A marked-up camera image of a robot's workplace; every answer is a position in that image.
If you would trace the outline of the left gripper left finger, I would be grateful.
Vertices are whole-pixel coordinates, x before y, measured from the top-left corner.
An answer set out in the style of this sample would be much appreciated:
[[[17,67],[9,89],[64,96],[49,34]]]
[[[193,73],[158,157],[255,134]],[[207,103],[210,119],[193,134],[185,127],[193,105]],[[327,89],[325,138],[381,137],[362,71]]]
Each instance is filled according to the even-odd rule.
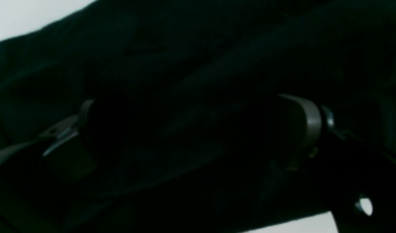
[[[47,128],[36,139],[0,150],[0,168],[22,152],[37,155],[44,165],[63,182],[79,182],[93,172],[96,161],[83,139],[83,128],[94,103],[86,100],[76,115]]]

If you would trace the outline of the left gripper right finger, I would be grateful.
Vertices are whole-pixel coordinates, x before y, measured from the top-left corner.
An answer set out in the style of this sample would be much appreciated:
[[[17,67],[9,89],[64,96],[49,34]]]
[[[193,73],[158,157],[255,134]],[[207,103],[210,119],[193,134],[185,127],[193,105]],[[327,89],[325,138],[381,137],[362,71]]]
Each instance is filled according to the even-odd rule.
[[[396,153],[335,125],[326,106],[289,94],[275,99],[276,162],[305,171],[340,233],[396,233]]]

